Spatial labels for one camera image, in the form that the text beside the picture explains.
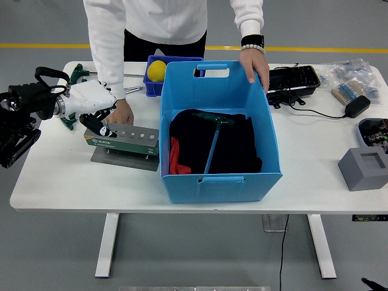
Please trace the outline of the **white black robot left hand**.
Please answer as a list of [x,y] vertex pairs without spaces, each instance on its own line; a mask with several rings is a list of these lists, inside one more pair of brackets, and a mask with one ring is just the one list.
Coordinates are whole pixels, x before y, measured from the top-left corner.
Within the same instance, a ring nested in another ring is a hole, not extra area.
[[76,113],[79,121],[98,136],[117,137],[102,120],[116,109],[117,99],[107,84],[97,80],[81,82],[70,86],[68,94],[57,98],[57,117],[64,118]]

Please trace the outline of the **person's right hand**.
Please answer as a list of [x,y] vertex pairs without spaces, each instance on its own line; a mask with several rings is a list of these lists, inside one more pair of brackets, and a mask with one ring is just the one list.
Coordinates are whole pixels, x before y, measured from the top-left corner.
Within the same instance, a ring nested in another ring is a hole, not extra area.
[[120,99],[116,103],[116,109],[107,118],[107,122],[133,125],[134,114],[132,108],[125,99]]

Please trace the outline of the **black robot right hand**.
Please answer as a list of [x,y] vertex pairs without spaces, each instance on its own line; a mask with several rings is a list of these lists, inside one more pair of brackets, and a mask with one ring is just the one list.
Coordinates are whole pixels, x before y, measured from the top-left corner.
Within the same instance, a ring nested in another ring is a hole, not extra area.
[[387,287],[382,286],[367,278],[361,278],[361,281],[373,291],[387,291]]

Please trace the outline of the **person's left hand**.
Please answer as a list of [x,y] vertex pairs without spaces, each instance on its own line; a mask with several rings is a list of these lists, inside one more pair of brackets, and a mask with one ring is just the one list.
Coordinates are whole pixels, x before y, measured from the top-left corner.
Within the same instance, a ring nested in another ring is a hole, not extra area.
[[250,84],[256,81],[258,75],[265,93],[268,92],[270,68],[263,53],[254,48],[241,50],[239,62],[245,70],[247,80]]

